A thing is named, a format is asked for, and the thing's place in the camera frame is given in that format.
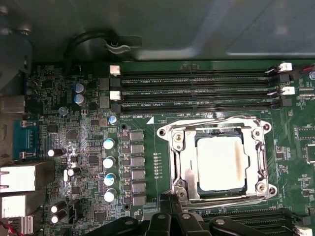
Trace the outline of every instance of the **integrated circuit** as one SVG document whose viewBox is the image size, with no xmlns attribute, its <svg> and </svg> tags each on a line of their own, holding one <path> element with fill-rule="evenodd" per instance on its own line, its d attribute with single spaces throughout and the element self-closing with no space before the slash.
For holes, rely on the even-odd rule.
<svg viewBox="0 0 315 236">
<path fill-rule="evenodd" d="M 121 160 L 121 165 L 122 166 L 130 166 L 130 159 Z"/>
<path fill-rule="evenodd" d="M 58 125 L 57 124 L 49 124 L 47 126 L 47 132 L 49 134 L 58 133 Z"/>
<path fill-rule="evenodd" d="M 67 139 L 68 140 L 77 140 L 77 131 L 76 130 L 69 130 L 67 132 Z"/>
<path fill-rule="evenodd" d="M 91 125 L 98 125 L 98 124 L 99 124 L 99 120 L 97 120 L 97 119 L 92 119 L 92 120 L 90 121 L 90 124 L 91 124 Z"/>
<path fill-rule="evenodd" d="M 97 220 L 97 221 L 104 221 L 105 218 L 106 218 L 106 212 L 94 212 L 94 219 Z"/>
<path fill-rule="evenodd" d="M 72 194 L 80 194 L 80 187 L 79 186 L 72 187 Z"/>
<path fill-rule="evenodd" d="M 130 147 L 122 147 L 122 153 L 123 154 L 130 153 Z"/>
<path fill-rule="evenodd" d="M 133 144 L 131 145 L 131 154 L 139 154 L 144 152 L 143 144 Z"/>
<path fill-rule="evenodd" d="M 143 140 L 143 131 L 133 131 L 130 133 L 131 141 L 142 141 Z"/>
<path fill-rule="evenodd" d="M 145 160 L 144 160 L 143 156 L 131 158 L 131 166 L 132 167 L 143 167 L 144 162 L 145 162 Z"/>
<path fill-rule="evenodd" d="M 89 164 L 90 165 L 97 165 L 98 164 L 98 156 L 97 155 L 90 155 L 89 156 Z"/>
</svg>

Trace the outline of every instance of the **screw hole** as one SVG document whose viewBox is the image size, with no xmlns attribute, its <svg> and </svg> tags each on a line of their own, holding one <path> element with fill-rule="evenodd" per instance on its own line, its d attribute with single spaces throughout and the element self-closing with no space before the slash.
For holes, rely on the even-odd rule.
<svg viewBox="0 0 315 236">
<path fill-rule="evenodd" d="M 269 193 L 270 193 L 270 194 L 275 194 L 275 193 L 276 193 L 275 188 L 270 188 L 270 189 L 269 189 Z"/>
<path fill-rule="evenodd" d="M 164 136 L 164 135 L 165 135 L 165 130 L 164 130 L 164 129 L 161 129 L 161 130 L 159 131 L 159 134 L 160 134 L 161 136 Z"/>
<path fill-rule="evenodd" d="M 129 205 L 124 205 L 124 210 L 130 210 L 130 206 Z"/>
</svg>

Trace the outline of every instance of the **electrolytic capacitor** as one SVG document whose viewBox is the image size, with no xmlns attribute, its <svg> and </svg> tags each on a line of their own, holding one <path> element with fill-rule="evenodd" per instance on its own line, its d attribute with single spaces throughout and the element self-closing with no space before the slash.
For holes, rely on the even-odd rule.
<svg viewBox="0 0 315 236">
<path fill-rule="evenodd" d="M 111 125 L 115 125 L 115 124 L 117 124 L 117 117 L 116 116 L 110 116 L 109 118 L 108 118 L 108 122 L 111 124 Z"/>
<path fill-rule="evenodd" d="M 106 150 L 110 150 L 114 147 L 115 145 L 115 141 L 113 139 L 106 139 L 104 142 L 103 142 L 103 147 L 106 149 Z"/>
<path fill-rule="evenodd" d="M 75 86 L 73 86 L 73 90 L 76 93 L 80 93 L 80 94 L 84 94 L 86 92 L 84 85 L 80 83 L 77 83 Z"/>
<path fill-rule="evenodd" d="M 106 186 L 112 186 L 115 183 L 116 176 L 113 173 L 109 173 L 104 178 L 104 184 Z"/>
<path fill-rule="evenodd" d="M 115 165 L 115 158 L 108 156 L 103 160 L 103 167 L 106 169 L 112 168 Z"/>
<path fill-rule="evenodd" d="M 36 90 L 29 88 L 28 90 L 26 90 L 26 95 L 30 97 L 36 97 L 38 93 Z"/>
<path fill-rule="evenodd" d="M 61 200 L 57 202 L 56 204 L 52 205 L 50 208 L 50 211 L 55 214 L 58 211 L 64 209 L 67 206 L 67 202 L 65 200 Z"/>
<path fill-rule="evenodd" d="M 111 203 L 112 201 L 114 201 L 116 194 L 117 194 L 116 190 L 113 188 L 110 188 L 104 194 L 104 200 L 108 203 Z"/>
<path fill-rule="evenodd" d="M 77 94 L 74 96 L 74 102 L 79 106 L 84 106 L 87 103 L 87 99 L 82 94 Z"/>
<path fill-rule="evenodd" d="M 59 114 L 60 115 L 62 115 L 62 116 L 65 116 L 65 115 L 68 115 L 68 108 L 67 107 L 60 107 L 59 109 L 58 109 L 58 112 L 59 112 Z"/>
<path fill-rule="evenodd" d="M 50 157 L 57 157 L 57 156 L 62 156 L 64 154 L 66 154 L 67 151 L 63 148 L 55 148 L 55 149 L 50 149 L 48 151 L 48 156 Z"/>
<path fill-rule="evenodd" d="M 77 175 L 79 173 L 81 173 L 81 168 L 80 167 L 74 167 L 74 168 L 71 168 L 71 169 L 68 170 L 68 175 L 70 177 L 72 177 L 74 175 Z"/>
<path fill-rule="evenodd" d="M 67 216 L 66 210 L 62 209 L 51 217 L 51 223 L 56 224 Z"/>
</svg>

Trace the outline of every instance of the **chip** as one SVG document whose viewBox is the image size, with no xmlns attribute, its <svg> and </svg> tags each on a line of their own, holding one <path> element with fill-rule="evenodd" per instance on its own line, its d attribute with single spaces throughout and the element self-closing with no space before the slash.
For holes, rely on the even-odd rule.
<svg viewBox="0 0 315 236">
<path fill-rule="evenodd" d="M 143 132 L 142 131 L 135 131 L 130 133 L 130 140 L 131 141 L 141 141 L 143 140 Z"/>
<path fill-rule="evenodd" d="M 124 184 L 123 185 L 123 190 L 124 191 L 130 191 L 131 190 L 131 185 L 130 184 Z"/>
<path fill-rule="evenodd" d="M 122 147 L 122 154 L 130 153 L 130 147 Z"/>
<path fill-rule="evenodd" d="M 106 212 L 94 212 L 94 219 L 97 221 L 104 221 Z"/>
<path fill-rule="evenodd" d="M 90 165 L 97 165 L 98 164 L 98 156 L 97 155 L 90 155 L 89 156 L 89 164 Z"/>
<path fill-rule="evenodd" d="M 284 154 L 283 154 L 282 152 L 277 152 L 277 153 L 276 153 L 276 158 L 277 158 L 278 160 L 282 160 L 282 159 L 284 159 Z"/>
<path fill-rule="evenodd" d="M 69 130 L 67 132 L 67 139 L 76 140 L 77 139 L 77 131 L 76 130 Z"/>
<path fill-rule="evenodd" d="M 122 161 L 121 161 L 121 165 L 122 165 L 122 166 L 130 166 L 130 159 L 122 160 Z"/>
<path fill-rule="evenodd" d="M 100 90 L 109 90 L 109 78 L 100 78 L 99 79 L 99 89 Z"/>
<path fill-rule="evenodd" d="M 129 141 L 129 134 L 128 133 L 124 133 L 121 135 L 121 140 L 123 142 Z"/>
<path fill-rule="evenodd" d="M 98 125 L 99 124 L 99 120 L 97 119 L 92 119 L 90 122 L 91 125 Z"/>
<path fill-rule="evenodd" d="M 45 81 L 43 81 L 42 86 L 44 88 L 52 88 L 53 87 L 53 82 L 51 80 L 45 80 Z"/>
<path fill-rule="evenodd" d="M 144 166 L 144 157 L 133 157 L 131 159 L 131 166 L 132 167 L 143 167 Z"/>
<path fill-rule="evenodd" d="M 144 152 L 143 144 L 131 145 L 131 153 L 132 154 L 143 153 L 143 152 Z"/>
<path fill-rule="evenodd" d="M 95 88 L 97 88 L 97 83 L 96 83 L 96 81 L 90 81 L 90 82 L 88 83 L 88 87 L 89 87 L 89 89 L 95 89 Z"/>
<path fill-rule="evenodd" d="M 80 187 L 79 186 L 72 187 L 72 194 L 80 194 Z"/>
<path fill-rule="evenodd" d="M 47 126 L 48 133 L 58 133 L 58 126 L 56 124 L 50 124 Z"/>
<path fill-rule="evenodd" d="M 100 108 L 109 108 L 109 96 L 99 97 L 99 107 Z"/>
<path fill-rule="evenodd" d="M 71 157 L 70 157 L 70 161 L 71 161 L 71 162 L 77 162 L 77 161 L 78 161 L 77 156 L 71 156 Z"/>
<path fill-rule="evenodd" d="M 143 180 L 146 177 L 146 172 L 143 169 L 137 169 L 137 170 L 133 170 L 131 172 L 131 178 L 137 179 L 137 180 Z"/>
<path fill-rule="evenodd" d="M 90 111 L 97 111 L 98 109 L 98 105 L 96 102 L 91 102 L 90 105 L 89 105 L 89 109 Z"/>
<path fill-rule="evenodd" d="M 122 177 L 123 177 L 123 178 L 130 178 L 130 177 L 131 177 L 130 171 L 128 171 L 128 172 L 123 172 Z"/>
<path fill-rule="evenodd" d="M 131 197 L 124 197 L 124 203 L 132 203 L 132 198 Z"/>
</svg>

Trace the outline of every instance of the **motherboard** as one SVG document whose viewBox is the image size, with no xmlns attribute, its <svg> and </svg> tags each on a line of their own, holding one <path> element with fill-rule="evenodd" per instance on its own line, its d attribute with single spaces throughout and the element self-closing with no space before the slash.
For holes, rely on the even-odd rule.
<svg viewBox="0 0 315 236">
<path fill-rule="evenodd" d="M 141 220 L 170 192 L 205 220 L 285 208 L 312 227 L 315 72 L 305 64 L 86 63 L 68 75 L 34 65 L 25 94 L 35 112 L 14 121 L 12 156 L 54 163 L 42 233 Z"/>
</svg>

